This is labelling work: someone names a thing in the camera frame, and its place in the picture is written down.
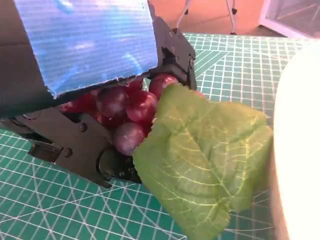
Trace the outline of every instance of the black metal bracket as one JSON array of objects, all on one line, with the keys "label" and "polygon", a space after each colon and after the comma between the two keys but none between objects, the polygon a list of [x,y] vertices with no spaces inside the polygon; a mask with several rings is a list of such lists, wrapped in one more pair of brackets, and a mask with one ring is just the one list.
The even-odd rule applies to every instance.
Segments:
[{"label": "black metal bracket", "polygon": [[183,85],[196,90],[194,48],[178,28],[171,29],[161,17],[156,16],[153,5],[149,4],[149,8],[158,55],[158,67],[149,71],[149,77],[152,79],[160,73],[170,73]]},{"label": "black metal bracket", "polygon": [[[118,178],[141,183],[132,157],[118,153],[112,146],[111,133],[87,114],[80,114],[78,122],[71,121],[55,108],[47,108],[15,118],[15,132],[33,143],[29,154],[51,162],[105,188],[108,181]],[[5,126],[12,119],[2,120]]]}]

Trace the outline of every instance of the cutting mat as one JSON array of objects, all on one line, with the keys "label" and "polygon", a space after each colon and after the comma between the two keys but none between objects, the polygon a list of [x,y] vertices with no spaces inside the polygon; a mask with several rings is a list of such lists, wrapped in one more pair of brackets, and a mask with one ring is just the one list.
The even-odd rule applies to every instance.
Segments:
[{"label": "cutting mat", "polygon": [[[281,71],[309,40],[186,33],[198,90],[211,101],[242,102],[272,123]],[[0,131],[0,237],[23,240],[187,240],[140,184],[105,189],[27,155],[30,143]],[[231,213],[218,240],[273,240],[268,192]]]}]

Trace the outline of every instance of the bunch of grapes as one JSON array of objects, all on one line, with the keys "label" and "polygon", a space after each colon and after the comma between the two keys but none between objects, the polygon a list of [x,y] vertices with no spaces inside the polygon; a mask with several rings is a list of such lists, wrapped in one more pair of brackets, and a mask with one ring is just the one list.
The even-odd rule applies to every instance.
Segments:
[{"label": "bunch of grapes", "polygon": [[164,89],[178,80],[169,74],[156,76],[149,91],[142,90],[143,78],[137,77],[125,86],[94,90],[59,106],[63,113],[88,113],[114,132],[113,144],[123,155],[131,156],[148,136]]}]

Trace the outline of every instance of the corrugated plastic sheet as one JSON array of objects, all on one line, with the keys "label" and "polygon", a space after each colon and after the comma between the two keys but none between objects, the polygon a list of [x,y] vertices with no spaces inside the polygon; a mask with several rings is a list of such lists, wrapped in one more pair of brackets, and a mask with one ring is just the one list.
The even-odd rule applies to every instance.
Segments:
[{"label": "corrugated plastic sheet", "polygon": [[158,64],[147,0],[14,0],[56,98]]}]

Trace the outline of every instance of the green leaf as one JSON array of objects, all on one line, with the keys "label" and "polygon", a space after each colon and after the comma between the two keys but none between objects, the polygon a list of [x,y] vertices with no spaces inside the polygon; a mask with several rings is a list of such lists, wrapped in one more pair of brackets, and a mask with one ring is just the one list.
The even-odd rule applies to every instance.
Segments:
[{"label": "green leaf", "polygon": [[180,84],[166,88],[135,168],[190,240],[212,240],[230,211],[252,205],[273,131],[240,103],[209,102]]}]

